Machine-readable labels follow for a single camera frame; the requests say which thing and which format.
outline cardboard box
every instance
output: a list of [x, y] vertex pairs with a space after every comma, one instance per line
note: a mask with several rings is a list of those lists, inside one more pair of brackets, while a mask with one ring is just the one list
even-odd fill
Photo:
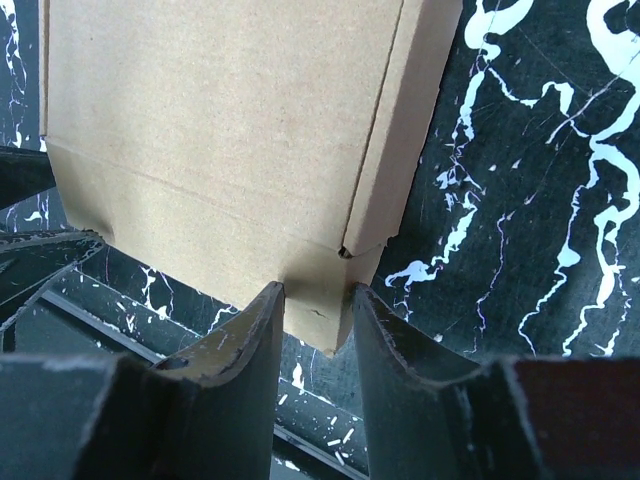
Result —
[[398, 231], [461, 0], [41, 0], [67, 217], [331, 354]]

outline white marble vein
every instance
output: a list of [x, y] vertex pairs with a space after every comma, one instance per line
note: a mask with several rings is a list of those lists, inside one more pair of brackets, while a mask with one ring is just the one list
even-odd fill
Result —
[[302, 365], [300, 365], [300, 362], [296, 362], [296, 366], [293, 369], [291, 385], [299, 388], [300, 395], [302, 395], [304, 392], [304, 377], [302, 376]]
[[[621, 271], [626, 268], [626, 265], [620, 261], [617, 239], [623, 224], [636, 215], [638, 208], [640, 208], [640, 174], [634, 163], [617, 147], [608, 144], [607, 141], [611, 139], [612, 136], [630, 128], [640, 108], [640, 60], [638, 60], [640, 40], [637, 35], [630, 30], [620, 33], [611, 32], [604, 20], [607, 12], [625, 1], [628, 8], [636, 3], [635, 0], [591, 0], [588, 5], [585, 20], [590, 33], [591, 43], [600, 53], [610, 72], [615, 77], [600, 90], [590, 95], [585, 104], [571, 114], [570, 108], [575, 91], [569, 82], [557, 83], [548, 81], [542, 85], [540, 97], [518, 98], [509, 88], [508, 82], [491, 65], [491, 62], [501, 54], [501, 49], [498, 45], [490, 44], [486, 39], [486, 35], [488, 33], [504, 35], [515, 28], [529, 13], [533, 5], [533, 0], [519, 0], [512, 6], [501, 10], [498, 6], [498, 10], [496, 11], [486, 11], [483, 0], [476, 0], [476, 9], [465, 27], [464, 39], [467, 47], [477, 50], [478, 55], [471, 68], [469, 83], [464, 94], [463, 103], [459, 109], [458, 120], [451, 134], [452, 143], [449, 144], [452, 149], [451, 168], [439, 174], [435, 179], [436, 184], [444, 193], [447, 211], [453, 216], [452, 218], [457, 219], [457, 226], [453, 228], [444, 245], [441, 245], [442, 242], [439, 242], [439, 245], [442, 246], [442, 254], [435, 255], [429, 261], [415, 260], [404, 270], [389, 275], [385, 282], [388, 287], [392, 287], [397, 279], [404, 279], [405, 295], [401, 301], [396, 303], [396, 306], [403, 305], [406, 307], [405, 310], [408, 312], [406, 315], [407, 320], [411, 314], [409, 308], [411, 285], [416, 282], [435, 281], [437, 279], [438, 273], [448, 263], [449, 255], [457, 252], [467, 238], [467, 232], [473, 221], [473, 217], [478, 209], [481, 208], [481, 200], [486, 193], [486, 189], [479, 185], [474, 179], [470, 178], [464, 167], [460, 164], [460, 161], [465, 147], [476, 138], [476, 132], [473, 126], [473, 114], [478, 90], [484, 82], [491, 78], [498, 83], [506, 99], [528, 108], [533, 108], [552, 89], [557, 91], [559, 93], [558, 111], [565, 117], [565, 120], [556, 126], [547, 143], [554, 145], [556, 151], [558, 151], [561, 148], [561, 145], [557, 143], [559, 133], [565, 128], [570, 128], [572, 133], [583, 138], [589, 138], [589, 146], [593, 152], [587, 165], [585, 165], [589, 171], [589, 180], [584, 185], [579, 185], [575, 189], [571, 200], [571, 214], [567, 220], [565, 241], [558, 252], [557, 266], [553, 272], [555, 278], [554, 284], [549, 291], [535, 302], [533, 310], [521, 319], [518, 324], [518, 334], [527, 342], [532, 353], [535, 354], [536, 348], [532, 340], [525, 333], [524, 327], [532, 317], [540, 313], [544, 304], [568, 282], [568, 269], [581, 261], [580, 254], [571, 247], [571, 235], [573, 233], [575, 220], [579, 215], [584, 214], [581, 211], [580, 194], [598, 184], [599, 177], [596, 168], [598, 162], [606, 162], [626, 176], [626, 188], [623, 192], [618, 193], [618, 195], [626, 201], [626, 206], [625, 208], [618, 209], [616, 206], [609, 204], [602, 212], [593, 218], [593, 223], [598, 229], [598, 234], [596, 238], [594, 238], [593, 248], [600, 266], [599, 287], [593, 303], [585, 305], [581, 309], [575, 329], [571, 335], [562, 342], [562, 352], [565, 356], [572, 353], [572, 343], [588, 325], [588, 312], [595, 309], [605, 309], [606, 302], [616, 289], [625, 298], [624, 312], [619, 320], [619, 324], [627, 321], [627, 313], [631, 306], [632, 298], [625, 290], [620, 274]], [[587, 135], [580, 131], [576, 126], [576, 119], [587, 110], [595, 99], [606, 93], [613, 83], [619, 80], [629, 82], [635, 92], [620, 116], [610, 126], [593, 135]], [[522, 159], [518, 159], [515, 162], [511, 160], [511, 168], [519, 168], [521, 161]], [[495, 171], [498, 168], [500, 168], [500, 165], [492, 166], [490, 171]], [[461, 182], [467, 182], [472, 187], [464, 199], [459, 199], [455, 192], [450, 191], [453, 190], [452, 187], [459, 185]], [[528, 195], [523, 205], [531, 205], [537, 193], [536, 191]], [[489, 290], [478, 299], [476, 304], [477, 315], [481, 320], [481, 332], [487, 328], [488, 321], [482, 312], [482, 303], [491, 294], [497, 275], [502, 271], [504, 264], [504, 244], [508, 239], [505, 239], [504, 231], [500, 227], [501, 222], [504, 222], [505, 215], [506, 212], [497, 224], [501, 239], [500, 264], [496, 270], [496, 275], [494, 275], [491, 280]], [[607, 260], [604, 254], [605, 242], [608, 242], [615, 249], [616, 254], [613, 262]], [[620, 334], [620, 328], [617, 328], [608, 340], [605, 339], [603, 342], [605, 346], [596, 344], [595, 347], [598, 348], [603, 355], [613, 354], [616, 339], [619, 338]]]
[[[171, 314], [173, 313], [173, 296], [174, 292], [171, 286], [169, 285], [169, 281], [167, 277], [159, 272], [158, 270], [151, 267], [143, 267], [140, 266], [140, 270], [144, 273], [146, 277], [145, 286], [142, 287], [142, 295], [144, 296], [144, 306], [149, 310], [154, 311], [158, 314], [161, 319], [171, 318]], [[169, 291], [169, 303], [167, 305], [161, 305], [160, 307], [154, 307], [151, 303], [151, 285], [156, 282], [157, 277], [160, 276], [164, 284], [166, 285]]]
[[219, 308], [218, 311], [216, 312], [216, 316], [214, 317], [213, 322], [211, 322], [211, 325], [209, 326], [209, 331], [207, 332], [207, 334], [213, 332], [218, 322], [220, 322], [220, 320], [222, 319], [222, 315], [225, 315], [225, 314], [235, 315], [239, 311], [240, 310], [238, 310], [233, 305], [227, 305], [225, 307]]
[[[13, 0], [0, 0], [0, 9], [4, 13], [5, 20], [11, 28], [11, 34], [8, 36], [7, 43], [5, 44], [5, 63], [9, 74], [11, 75], [11, 83], [9, 84], [9, 91], [7, 95], [9, 97], [9, 103], [6, 106], [6, 109], [11, 113], [11, 128], [14, 132], [11, 138], [3, 138], [3, 144], [20, 148], [23, 146], [23, 138], [20, 130], [24, 120], [23, 109], [27, 85], [27, 71], [24, 67], [20, 53], [20, 29], [15, 2]], [[20, 111], [22, 113], [18, 116], [16, 111]], [[40, 150], [46, 151], [46, 146], [42, 139], [40, 141], [40, 145]], [[31, 225], [34, 222], [37, 222], [40, 229], [49, 230], [49, 194], [42, 193], [36, 196], [35, 209], [30, 215], [19, 219], [17, 218], [16, 213], [16, 208], [14, 206], [7, 211], [6, 216], [6, 225], [14, 232], [20, 229], [20, 223], [22, 222], [29, 224], [27, 227], [29, 230], [34, 229], [34, 226]]]

